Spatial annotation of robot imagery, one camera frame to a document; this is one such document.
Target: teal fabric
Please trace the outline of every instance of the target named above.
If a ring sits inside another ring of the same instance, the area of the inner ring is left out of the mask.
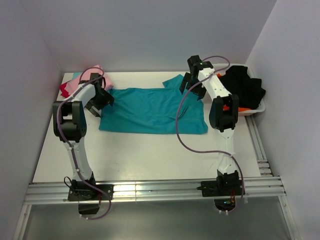
[[[183,76],[178,75],[167,80],[163,82],[164,88],[110,89],[114,104],[103,108],[99,129],[120,133],[175,134],[176,114],[183,97],[179,91],[182,79]],[[178,125],[181,134],[208,132],[204,104],[197,99],[190,93],[182,105]]]

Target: gray wall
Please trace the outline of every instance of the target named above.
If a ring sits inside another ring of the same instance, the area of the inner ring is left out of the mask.
[[[199,54],[244,63],[276,0],[21,0],[61,69],[179,71]]]
[[[60,70],[18,0],[0,7],[0,239],[11,239],[43,143]]]
[[[278,0],[247,64],[266,88],[256,118],[301,235],[320,234],[320,1]]]

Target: purple cable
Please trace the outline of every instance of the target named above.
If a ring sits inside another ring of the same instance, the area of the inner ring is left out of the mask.
[[[180,110],[181,110],[181,107],[187,97],[187,95],[192,91],[192,89],[194,89],[196,86],[202,84],[204,81],[207,81],[209,80],[216,72],[219,72],[221,70],[225,70],[227,68],[230,67],[230,61],[224,57],[224,56],[219,56],[219,55],[215,55],[215,56],[209,56],[205,59],[203,59],[202,61],[205,61],[205,60],[208,60],[208,59],[211,59],[211,58],[222,58],[224,60],[226,60],[228,62],[228,65],[226,67],[222,67],[220,69],[217,69],[217,70],[214,70],[214,72],[212,74],[210,74],[208,77],[206,77],[205,79],[197,82],[195,85],[193,85],[192,87],[189,88],[189,90],[185,93],[185,95],[183,96],[181,102],[180,102],[180,105],[179,105],[179,108],[178,108],[178,111],[176,113],[176,117],[175,117],[175,132],[176,132],[176,136],[178,137],[178,140],[179,142],[182,144],[182,146],[184,146],[186,149],[188,149],[189,151],[193,152],[193,153],[197,153],[197,154],[212,154],[212,153],[218,153],[218,154],[226,154],[228,155],[229,157],[232,158],[232,160],[234,161],[235,165],[237,166],[237,168],[239,169],[239,172],[240,172],[240,176],[241,176],[241,184],[242,184],[242,191],[241,191],[241,197],[240,197],[240,200],[242,201],[243,198],[244,198],[244,194],[245,194],[245,181],[244,181],[244,176],[243,176],[243,173],[242,173],[242,170],[236,160],[236,158],[229,152],[227,151],[221,151],[221,150],[208,150],[208,151],[199,151],[199,150],[194,150],[190,147],[188,147],[181,139],[180,135],[179,135],[179,130],[178,130],[178,118],[179,118],[179,113],[180,113]],[[234,209],[228,211],[229,213],[232,213],[234,210],[236,210],[238,208],[238,204],[235,205]]]
[[[75,96],[77,96],[77,94],[80,93],[80,91],[81,91],[84,87],[88,86],[89,84],[91,84],[91,83],[93,83],[93,82],[96,82],[96,81],[99,81],[100,79],[102,79],[103,76],[104,76],[104,74],[105,74],[104,70],[101,69],[100,67],[96,67],[96,66],[89,67],[89,68],[87,68],[86,70],[84,70],[83,73],[80,75],[79,82],[81,81],[84,73],[85,73],[86,71],[90,70],[90,69],[99,69],[99,70],[102,71],[102,75],[99,76],[99,77],[97,77],[97,78],[95,78],[95,79],[92,79],[92,80],[90,80],[90,81],[87,81],[82,87],[80,87],[79,89],[77,89],[70,97],[68,97],[67,99],[65,99],[65,100],[59,105],[59,107],[58,107],[58,109],[57,109],[57,114],[56,114],[56,122],[57,122],[57,128],[58,128],[58,130],[59,130],[60,136],[62,137],[62,139],[63,139],[63,140],[69,145],[69,147],[71,148],[71,154],[72,154],[72,160],[73,160],[73,162],[74,162],[74,167],[75,167],[75,169],[76,169],[76,171],[77,171],[77,174],[78,174],[79,178],[81,179],[81,181],[82,181],[85,185],[89,186],[90,188],[92,188],[92,189],[100,192],[101,194],[105,195],[106,198],[107,198],[108,201],[109,201],[109,207],[108,207],[108,209],[105,211],[104,214],[102,214],[102,215],[100,215],[100,216],[96,216],[96,217],[87,217],[87,216],[85,216],[85,215],[82,215],[82,217],[85,218],[85,219],[88,219],[88,220],[96,220],[96,219],[101,219],[101,218],[103,218],[105,215],[108,214],[108,212],[110,211],[110,208],[111,208],[111,199],[110,199],[110,197],[108,196],[108,194],[106,194],[104,191],[102,191],[101,189],[99,189],[99,188],[91,185],[90,183],[86,182],[84,176],[82,176],[81,171],[80,171],[80,169],[79,169],[79,165],[78,165],[78,162],[77,162],[77,158],[76,158],[74,146],[72,145],[71,142],[69,142],[69,141],[67,140],[66,136],[64,135],[64,133],[63,133],[63,131],[62,131],[61,124],[60,124],[62,106],[63,106],[65,103],[70,102],[72,99],[74,99]]]

